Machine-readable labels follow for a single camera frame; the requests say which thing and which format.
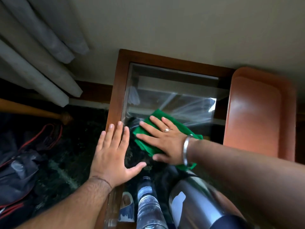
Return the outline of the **person's right hand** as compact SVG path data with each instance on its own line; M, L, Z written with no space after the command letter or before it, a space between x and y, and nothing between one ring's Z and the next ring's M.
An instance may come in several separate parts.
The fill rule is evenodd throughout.
M150 116L150 121L156 125L160 131L163 132L166 125L154 116ZM183 165L182 161L182 149L183 143L187 135L181 133L180 131L170 131L163 132L165 134L165 139L141 139L141 141L146 142L147 144L157 147L163 151L163 154L166 154L171 158L171 165Z

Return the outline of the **person's left hand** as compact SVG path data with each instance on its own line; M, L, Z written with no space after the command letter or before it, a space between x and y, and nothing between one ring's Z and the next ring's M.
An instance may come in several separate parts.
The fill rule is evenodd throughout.
M105 135L102 149L94 154L90 168L89 177L99 176L109 181L111 186L117 187L130 179L125 177L125 155L129 146L130 132L127 126L123 124L123 133L121 142L117 150L112 149L112 138L117 125L110 124ZM97 182L99 180L88 180L88 182Z

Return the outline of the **green cleaning cloth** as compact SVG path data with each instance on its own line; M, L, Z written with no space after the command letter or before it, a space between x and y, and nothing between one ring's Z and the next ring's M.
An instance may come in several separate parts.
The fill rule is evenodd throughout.
M195 134L189 128L187 128L184 124L180 123L175 118L173 118L172 116L166 114L165 112L161 111L160 109L155 110L152 113L152 115L154 117L158 118L159 120L161 120L162 117L167 118L183 134L192 135L196 139L204 139L204 137L202 135ZM135 128L135 130L133 131L133 134L134 135L136 135L136 134L145 134L145 135L149 135L150 136L150 134L146 130L144 130L142 127L140 127L140 126L137 126ZM162 150L158 149L157 147L151 146L151 145L147 144L146 142L143 142L143 141L141 141L139 139L135 139L135 142L140 147L140 149L146 151L150 157L152 157L154 154L161 154L161 153L163 153ZM193 163L192 165L189 165L189 166L176 165L176 168L181 170L181 171L187 171L187 170L192 170L195 166L196 166L196 163Z

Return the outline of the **person's right forearm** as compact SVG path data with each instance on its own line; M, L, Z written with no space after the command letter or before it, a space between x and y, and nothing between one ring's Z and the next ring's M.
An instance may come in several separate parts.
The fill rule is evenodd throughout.
M248 200L282 229L305 229L305 165L190 139L187 159Z

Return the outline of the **person's left forearm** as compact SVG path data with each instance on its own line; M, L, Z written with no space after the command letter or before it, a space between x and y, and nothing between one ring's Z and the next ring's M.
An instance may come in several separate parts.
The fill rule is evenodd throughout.
M66 199L15 229L94 229L110 192L105 182L87 180Z

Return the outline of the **silver wrist bangle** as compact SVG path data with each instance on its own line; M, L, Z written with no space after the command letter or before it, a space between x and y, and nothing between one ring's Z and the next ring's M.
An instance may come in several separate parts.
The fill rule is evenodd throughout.
M194 136L192 134L187 135L187 137L184 140L183 149L182 149L183 165L188 168L192 167L192 165L193 165L192 163L189 163L188 159L187 159L187 149L188 149L189 141L191 138L194 138Z

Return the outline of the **dark wrist thread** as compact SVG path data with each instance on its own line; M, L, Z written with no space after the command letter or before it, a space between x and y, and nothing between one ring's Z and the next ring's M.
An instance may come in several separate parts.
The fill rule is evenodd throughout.
M111 186L111 184L109 183L109 181L105 180L104 178L101 178L99 176L92 176L92 177L89 177L89 180L99 180L99 181L102 181L102 182L105 182L106 184L108 184L109 188L112 190L113 187Z

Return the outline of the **clear plastic water bottle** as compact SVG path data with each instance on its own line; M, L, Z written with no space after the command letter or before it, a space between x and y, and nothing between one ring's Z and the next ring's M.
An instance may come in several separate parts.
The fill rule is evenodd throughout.
M168 229L150 177L143 177L137 188L138 214L136 229Z

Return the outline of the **white and blue slipper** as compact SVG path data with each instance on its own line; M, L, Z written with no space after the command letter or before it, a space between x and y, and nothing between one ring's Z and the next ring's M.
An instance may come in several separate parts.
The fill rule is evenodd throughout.
M135 204L129 192L122 194L118 222L135 222Z

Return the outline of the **wooden glass-top table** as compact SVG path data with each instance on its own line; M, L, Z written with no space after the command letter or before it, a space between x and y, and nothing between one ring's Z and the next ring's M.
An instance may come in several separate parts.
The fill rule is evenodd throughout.
M233 68L120 49L116 64L114 84L112 87L106 130L110 124L114 124L116 127L117 122L121 120L129 65L132 62L184 72L204 74L212 77L228 77L230 79L235 72L235 69ZM124 187L124 184L122 184L114 188L110 194L107 195L97 217L94 229L116 229Z

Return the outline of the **steel flask with dark base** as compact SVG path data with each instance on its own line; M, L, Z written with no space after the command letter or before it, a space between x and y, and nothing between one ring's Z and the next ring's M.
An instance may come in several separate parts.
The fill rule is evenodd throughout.
M253 229L225 195L197 176L177 181L169 208L176 229Z

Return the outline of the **wooden bat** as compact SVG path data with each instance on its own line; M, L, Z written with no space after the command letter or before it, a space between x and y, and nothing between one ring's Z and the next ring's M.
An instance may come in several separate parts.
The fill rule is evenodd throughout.
M74 120L73 117L67 112L58 114L1 98L0 112L56 119L60 120L64 125L68 125Z

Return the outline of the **orange plastic tray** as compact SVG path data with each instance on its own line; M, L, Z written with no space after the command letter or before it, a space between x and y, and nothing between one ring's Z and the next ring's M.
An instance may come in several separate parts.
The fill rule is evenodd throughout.
M231 80L223 145L295 161L296 89L286 78L250 67Z

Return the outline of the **black bag with red trim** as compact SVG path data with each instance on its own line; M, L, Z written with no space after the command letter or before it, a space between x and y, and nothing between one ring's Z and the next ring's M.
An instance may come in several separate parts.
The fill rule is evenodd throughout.
M25 131L34 121L16 120L0 113L0 229L13 229L31 218L37 194L34 187L43 152L59 142L62 123L47 123L38 131Z

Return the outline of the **grey curtain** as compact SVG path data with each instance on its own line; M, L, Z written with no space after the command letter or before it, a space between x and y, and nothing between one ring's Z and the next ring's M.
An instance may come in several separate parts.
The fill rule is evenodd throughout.
M70 72L30 36L1 1L0 57L31 88L58 106L69 104L67 94L80 97L83 93Z

